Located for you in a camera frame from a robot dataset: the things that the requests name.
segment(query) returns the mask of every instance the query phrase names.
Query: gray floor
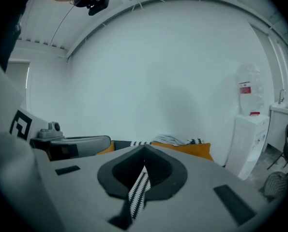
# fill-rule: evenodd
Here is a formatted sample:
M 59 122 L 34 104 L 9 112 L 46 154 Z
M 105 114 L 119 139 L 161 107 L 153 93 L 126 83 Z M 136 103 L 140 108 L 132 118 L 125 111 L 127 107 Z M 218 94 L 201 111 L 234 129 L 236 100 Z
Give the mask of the gray floor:
M 245 180 L 245 182 L 250 184 L 256 190 L 259 190 L 263 186 L 264 181 L 269 176 L 269 174 L 276 171 L 287 173 L 288 165 L 284 168 L 286 161 L 283 157 L 281 157 L 277 163 L 275 163 L 269 170 L 267 170 L 267 168 L 273 163 L 275 159 L 278 158 L 280 154 L 281 152 L 279 150 L 271 146 L 268 147 L 265 152 L 261 153 L 255 168 L 249 177 Z

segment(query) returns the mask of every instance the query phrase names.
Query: red label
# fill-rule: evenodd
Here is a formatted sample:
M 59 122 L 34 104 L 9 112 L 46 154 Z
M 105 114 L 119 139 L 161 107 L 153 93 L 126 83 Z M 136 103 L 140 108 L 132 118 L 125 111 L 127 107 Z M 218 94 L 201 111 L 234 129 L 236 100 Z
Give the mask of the red label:
M 242 87 L 240 88 L 241 94 L 251 94 L 251 87 Z

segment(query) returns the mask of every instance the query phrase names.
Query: black and white striped cushion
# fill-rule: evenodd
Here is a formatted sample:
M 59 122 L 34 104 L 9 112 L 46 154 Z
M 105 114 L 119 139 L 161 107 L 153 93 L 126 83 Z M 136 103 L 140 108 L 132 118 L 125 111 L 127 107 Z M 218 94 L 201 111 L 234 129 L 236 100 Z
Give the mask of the black and white striped cushion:
M 189 141 L 189 145 L 200 145 L 200 144 L 203 144 L 204 141 L 200 138 L 197 138 L 197 139 L 190 139 L 188 140 Z M 145 141 L 131 141 L 130 143 L 130 146 L 136 146 L 136 145 L 151 145 L 152 142 L 145 142 Z

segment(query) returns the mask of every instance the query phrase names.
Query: orange cushion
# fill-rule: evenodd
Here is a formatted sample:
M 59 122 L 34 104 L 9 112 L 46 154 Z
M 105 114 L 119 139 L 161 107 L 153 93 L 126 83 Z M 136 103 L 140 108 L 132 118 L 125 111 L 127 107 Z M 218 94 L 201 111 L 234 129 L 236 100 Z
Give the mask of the orange cushion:
M 115 146 L 114 146 L 114 141 L 111 141 L 110 146 L 107 149 L 97 153 L 97 155 L 106 154 L 106 153 L 110 153 L 113 151 L 115 151 Z
M 180 145 L 174 146 L 169 144 L 162 144 L 158 142 L 152 142 L 152 145 L 160 146 L 168 149 L 177 150 L 179 152 L 183 152 L 189 155 L 202 157 L 208 160 L 213 161 L 212 156 L 210 155 L 210 147 L 211 144 L 199 144 L 199 145 Z

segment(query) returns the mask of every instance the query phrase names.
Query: black bar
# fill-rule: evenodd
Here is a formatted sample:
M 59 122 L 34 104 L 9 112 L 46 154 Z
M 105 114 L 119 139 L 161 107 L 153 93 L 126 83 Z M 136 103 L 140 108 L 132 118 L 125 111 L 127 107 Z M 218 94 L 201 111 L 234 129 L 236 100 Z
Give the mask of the black bar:
M 57 173 L 57 175 L 68 174 L 68 173 L 74 172 L 74 171 L 79 170 L 79 169 L 80 168 L 78 166 L 59 168 L 59 169 L 56 169 L 56 173 Z
M 219 186 L 213 190 L 239 226 L 256 215 L 228 185 Z

